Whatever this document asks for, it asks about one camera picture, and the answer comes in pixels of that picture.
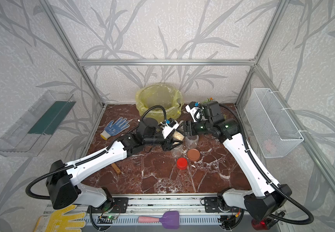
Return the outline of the small oatmeal jar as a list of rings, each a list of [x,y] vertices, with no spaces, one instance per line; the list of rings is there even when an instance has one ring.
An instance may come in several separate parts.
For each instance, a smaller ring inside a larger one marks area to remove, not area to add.
[[[172,140],[176,143],[183,142],[185,139],[185,136],[180,133],[179,131],[175,130],[172,134]]]

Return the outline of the brown-lidded oatmeal jar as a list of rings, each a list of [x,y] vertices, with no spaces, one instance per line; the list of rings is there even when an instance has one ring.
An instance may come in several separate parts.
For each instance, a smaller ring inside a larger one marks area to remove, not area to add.
[[[198,135],[186,136],[185,137],[185,146],[188,149],[195,149],[198,145],[198,141],[199,141],[199,136]]]

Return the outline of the red jar lid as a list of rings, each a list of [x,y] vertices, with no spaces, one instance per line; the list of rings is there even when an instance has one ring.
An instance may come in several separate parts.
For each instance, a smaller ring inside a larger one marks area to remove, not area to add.
[[[177,159],[177,168],[179,170],[186,170],[188,167],[188,161],[186,158]]]

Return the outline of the brown jar lid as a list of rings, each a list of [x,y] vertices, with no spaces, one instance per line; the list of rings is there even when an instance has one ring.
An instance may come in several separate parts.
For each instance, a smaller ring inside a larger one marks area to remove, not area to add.
[[[196,162],[200,160],[200,152],[197,149],[190,149],[187,152],[187,157],[190,161]]]

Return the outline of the red-lidded oatmeal jar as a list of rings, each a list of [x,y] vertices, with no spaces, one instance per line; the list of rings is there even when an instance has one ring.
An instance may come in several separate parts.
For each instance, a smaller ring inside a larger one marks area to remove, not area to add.
[[[179,145],[179,146],[173,148],[173,149],[170,151],[172,157],[175,158],[175,159],[180,158],[180,157],[183,155],[183,153],[184,153],[183,148],[184,148],[183,145]]]

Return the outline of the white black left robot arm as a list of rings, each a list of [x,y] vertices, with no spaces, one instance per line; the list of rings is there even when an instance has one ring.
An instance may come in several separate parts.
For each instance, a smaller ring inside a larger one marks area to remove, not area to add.
[[[163,151],[180,146],[185,136],[179,127],[179,123],[167,115],[158,122],[144,113],[135,128],[115,138],[107,147],[67,163],[54,162],[49,173],[27,185],[26,195],[50,200],[56,210],[72,204],[94,208],[111,206],[113,198],[106,188],[91,187],[82,181],[113,163],[141,153],[146,146],[160,146]]]

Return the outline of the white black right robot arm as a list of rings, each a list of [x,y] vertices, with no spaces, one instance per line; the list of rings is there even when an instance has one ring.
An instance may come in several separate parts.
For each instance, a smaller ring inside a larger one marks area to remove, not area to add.
[[[235,158],[245,174],[251,190],[229,188],[218,194],[219,206],[238,207],[246,210],[253,218],[258,230],[267,230],[281,221],[293,225],[308,225],[314,222],[314,216],[306,207],[291,197],[292,190],[269,173],[248,143],[245,129],[236,112],[228,106],[209,101],[191,102],[186,105],[191,121],[183,123],[186,136],[211,134],[221,141]],[[284,213],[275,212],[286,202],[290,202],[306,214],[306,219],[285,218]]]

